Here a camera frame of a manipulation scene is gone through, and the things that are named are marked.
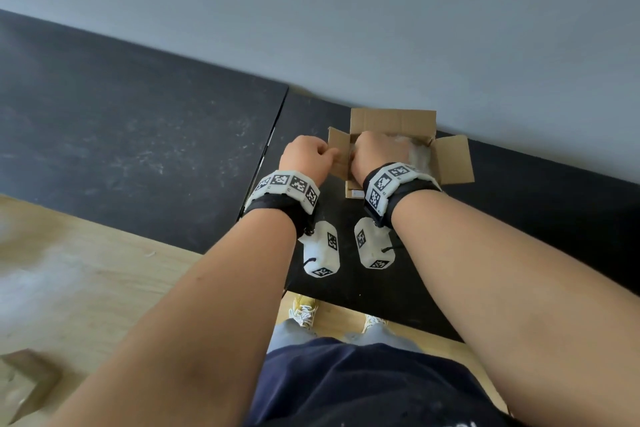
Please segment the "brown cardboard box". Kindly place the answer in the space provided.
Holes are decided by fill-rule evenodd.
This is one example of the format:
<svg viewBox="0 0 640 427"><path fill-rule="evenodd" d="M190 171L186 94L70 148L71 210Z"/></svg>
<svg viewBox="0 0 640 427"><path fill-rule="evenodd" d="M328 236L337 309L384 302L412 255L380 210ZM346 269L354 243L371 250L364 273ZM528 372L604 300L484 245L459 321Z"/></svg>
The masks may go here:
<svg viewBox="0 0 640 427"><path fill-rule="evenodd" d="M332 165L330 174L345 182L346 198L348 190L362 190L350 171L349 143L363 131L375 131L391 137L407 136L422 141L431 148L431 169L433 178L439 184L457 185L474 181L467 137L436 137L434 110L353 108L349 131L333 127L328 129L328 146L340 150L340 158Z"/></svg>

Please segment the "person's left hand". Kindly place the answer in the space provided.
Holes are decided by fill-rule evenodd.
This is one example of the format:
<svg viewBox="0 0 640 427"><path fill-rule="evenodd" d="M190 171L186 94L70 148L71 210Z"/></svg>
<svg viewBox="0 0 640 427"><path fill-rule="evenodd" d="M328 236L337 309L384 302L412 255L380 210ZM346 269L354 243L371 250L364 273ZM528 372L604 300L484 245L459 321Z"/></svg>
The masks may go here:
<svg viewBox="0 0 640 427"><path fill-rule="evenodd" d="M284 149L279 160L278 171L296 171L310 178L321 187L331 167L321 166L321 146L324 140L308 135L300 135Z"/></svg>

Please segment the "grey-blue jeans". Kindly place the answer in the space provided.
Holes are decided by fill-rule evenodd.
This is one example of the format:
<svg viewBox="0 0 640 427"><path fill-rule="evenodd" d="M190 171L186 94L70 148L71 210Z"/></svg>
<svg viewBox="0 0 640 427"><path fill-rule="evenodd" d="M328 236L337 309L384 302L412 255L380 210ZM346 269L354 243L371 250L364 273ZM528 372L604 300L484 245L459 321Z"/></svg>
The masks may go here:
<svg viewBox="0 0 640 427"><path fill-rule="evenodd" d="M287 319L275 326L267 353L288 346L304 344L315 339L320 339L320 336L313 329L307 330L299 326L294 320ZM361 332L349 332L345 334L342 342L357 346L380 343L399 350L423 353L418 344L406 337L395 334L388 326L373 326L364 334Z"/></svg>

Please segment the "marker-printed wrist band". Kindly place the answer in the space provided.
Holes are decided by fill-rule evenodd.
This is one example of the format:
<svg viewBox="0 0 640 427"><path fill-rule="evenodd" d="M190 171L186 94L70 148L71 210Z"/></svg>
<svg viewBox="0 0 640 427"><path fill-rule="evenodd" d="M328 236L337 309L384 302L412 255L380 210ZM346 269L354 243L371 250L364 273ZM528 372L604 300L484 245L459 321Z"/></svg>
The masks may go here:
<svg viewBox="0 0 640 427"><path fill-rule="evenodd" d="M298 238L311 236L320 196L314 180L305 174L274 171L259 180L245 201L242 216L257 209L280 210L292 220Z"/></svg>
<svg viewBox="0 0 640 427"><path fill-rule="evenodd" d="M442 192L428 173L401 162L390 162L370 172L362 185L364 208L378 228L392 229L392 214L405 196L417 190Z"/></svg>

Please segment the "marker-printed right wrist band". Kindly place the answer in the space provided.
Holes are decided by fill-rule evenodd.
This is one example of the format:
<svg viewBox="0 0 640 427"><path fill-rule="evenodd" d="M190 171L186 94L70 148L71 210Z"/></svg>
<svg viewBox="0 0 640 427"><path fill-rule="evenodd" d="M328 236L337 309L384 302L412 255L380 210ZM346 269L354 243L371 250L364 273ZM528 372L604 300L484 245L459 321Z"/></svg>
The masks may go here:
<svg viewBox="0 0 640 427"><path fill-rule="evenodd" d="M370 172L362 185L364 208L378 228L392 229L392 214L405 196L417 190L442 192L428 173L401 162L390 162Z"/></svg>

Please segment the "clear plastic wrap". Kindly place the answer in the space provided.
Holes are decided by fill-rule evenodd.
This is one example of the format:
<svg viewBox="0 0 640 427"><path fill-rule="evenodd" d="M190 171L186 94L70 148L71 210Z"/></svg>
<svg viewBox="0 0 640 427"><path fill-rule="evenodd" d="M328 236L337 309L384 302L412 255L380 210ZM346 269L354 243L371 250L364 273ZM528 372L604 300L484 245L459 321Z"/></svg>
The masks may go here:
<svg viewBox="0 0 640 427"><path fill-rule="evenodd" d="M402 163L408 164L417 172L434 176L431 169L431 148L412 137L397 135L393 140L403 151Z"/></svg>

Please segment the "person's right hand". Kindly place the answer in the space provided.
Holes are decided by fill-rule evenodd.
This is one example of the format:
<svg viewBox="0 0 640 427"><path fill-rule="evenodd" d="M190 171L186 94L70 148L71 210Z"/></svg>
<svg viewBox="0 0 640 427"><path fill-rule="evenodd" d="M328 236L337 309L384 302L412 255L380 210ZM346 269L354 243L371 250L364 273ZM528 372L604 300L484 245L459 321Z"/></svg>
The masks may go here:
<svg viewBox="0 0 640 427"><path fill-rule="evenodd" d="M403 151L393 137L375 131L364 131L356 140L361 161L350 165L350 171L361 188L365 188L365 179L375 169L389 163L402 163Z"/></svg>

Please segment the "marker-printed left wrist band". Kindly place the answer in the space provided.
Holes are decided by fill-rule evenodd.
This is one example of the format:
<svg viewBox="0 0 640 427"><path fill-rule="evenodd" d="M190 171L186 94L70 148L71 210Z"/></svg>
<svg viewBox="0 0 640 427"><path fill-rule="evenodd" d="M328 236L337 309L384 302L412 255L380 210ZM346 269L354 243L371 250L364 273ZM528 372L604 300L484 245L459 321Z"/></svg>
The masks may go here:
<svg viewBox="0 0 640 427"><path fill-rule="evenodd" d="M305 174L274 171L259 180L245 201L242 216L257 209L280 210L292 220L298 238L311 236L320 196L314 180Z"/></svg>

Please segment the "person's right forearm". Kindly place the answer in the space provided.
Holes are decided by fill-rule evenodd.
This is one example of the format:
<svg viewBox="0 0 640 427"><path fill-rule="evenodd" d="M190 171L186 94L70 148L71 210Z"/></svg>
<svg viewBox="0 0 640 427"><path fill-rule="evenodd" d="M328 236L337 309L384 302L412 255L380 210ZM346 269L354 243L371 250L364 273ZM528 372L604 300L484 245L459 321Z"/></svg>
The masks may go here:
<svg viewBox="0 0 640 427"><path fill-rule="evenodd" d="M392 224L511 412L534 427L640 427L640 297L442 192Z"/></svg>

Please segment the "yellow left shoe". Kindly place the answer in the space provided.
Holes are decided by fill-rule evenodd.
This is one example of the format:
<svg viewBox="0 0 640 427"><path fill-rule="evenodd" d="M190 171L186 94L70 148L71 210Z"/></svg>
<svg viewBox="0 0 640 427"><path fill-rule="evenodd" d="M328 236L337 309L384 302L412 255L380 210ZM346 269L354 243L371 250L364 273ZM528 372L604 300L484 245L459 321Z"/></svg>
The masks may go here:
<svg viewBox="0 0 640 427"><path fill-rule="evenodd" d="M296 294L289 309L289 318L294 320L302 328L311 330L318 306L319 303L316 299L302 294Z"/></svg>

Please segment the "person's left forearm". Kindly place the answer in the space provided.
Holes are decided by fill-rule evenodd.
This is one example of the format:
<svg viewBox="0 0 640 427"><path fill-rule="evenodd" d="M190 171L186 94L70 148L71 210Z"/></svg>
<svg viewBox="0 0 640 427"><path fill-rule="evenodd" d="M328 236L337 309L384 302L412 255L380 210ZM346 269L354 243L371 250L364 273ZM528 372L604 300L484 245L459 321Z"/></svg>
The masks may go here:
<svg viewBox="0 0 640 427"><path fill-rule="evenodd" d="M49 427L238 427L251 404L296 229L248 213L130 330Z"/></svg>

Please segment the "navy blue shirt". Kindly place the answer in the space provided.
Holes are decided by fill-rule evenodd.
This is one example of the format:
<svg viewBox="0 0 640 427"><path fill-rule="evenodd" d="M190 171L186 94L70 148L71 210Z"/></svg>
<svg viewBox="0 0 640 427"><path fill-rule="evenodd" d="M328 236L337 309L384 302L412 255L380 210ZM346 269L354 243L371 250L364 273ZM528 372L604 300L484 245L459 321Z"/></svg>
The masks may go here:
<svg viewBox="0 0 640 427"><path fill-rule="evenodd" d="M267 354L244 427L527 427L456 361L318 338Z"/></svg>

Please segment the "brown cardboard scrap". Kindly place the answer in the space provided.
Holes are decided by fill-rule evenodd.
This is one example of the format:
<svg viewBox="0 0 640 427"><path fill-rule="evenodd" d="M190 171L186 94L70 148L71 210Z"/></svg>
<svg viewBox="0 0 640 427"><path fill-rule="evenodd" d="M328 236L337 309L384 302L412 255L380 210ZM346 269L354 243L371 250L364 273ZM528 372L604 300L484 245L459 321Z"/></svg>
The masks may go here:
<svg viewBox="0 0 640 427"><path fill-rule="evenodd" d="M60 368L34 350L0 355L0 427L41 409L61 377Z"/></svg>

